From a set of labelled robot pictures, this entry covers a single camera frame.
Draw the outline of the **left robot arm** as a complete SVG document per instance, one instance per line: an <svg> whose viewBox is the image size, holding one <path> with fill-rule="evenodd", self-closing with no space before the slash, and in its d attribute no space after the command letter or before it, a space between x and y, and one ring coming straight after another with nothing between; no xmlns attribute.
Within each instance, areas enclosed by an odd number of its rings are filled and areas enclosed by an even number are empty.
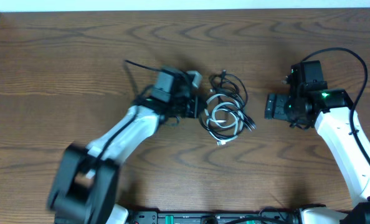
<svg viewBox="0 0 370 224"><path fill-rule="evenodd" d="M120 167L169 118L197 118L206 107L196 94L199 72L162 67L157 73L111 130L85 147L66 148L47 198L55 223L126 223L130 213L116 203Z"/></svg>

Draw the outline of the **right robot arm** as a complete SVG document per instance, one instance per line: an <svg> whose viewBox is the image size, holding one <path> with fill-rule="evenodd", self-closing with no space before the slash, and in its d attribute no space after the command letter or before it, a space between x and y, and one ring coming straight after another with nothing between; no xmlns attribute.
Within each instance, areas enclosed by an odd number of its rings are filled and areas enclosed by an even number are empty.
<svg viewBox="0 0 370 224"><path fill-rule="evenodd" d="M292 128L313 128L329 147L348 187L353 209L337 212L324 205L298 211L299 223L370 223L370 142L344 89L328 89L319 61L300 62L286 77L288 94L268 95L265 119Z"/></svg>

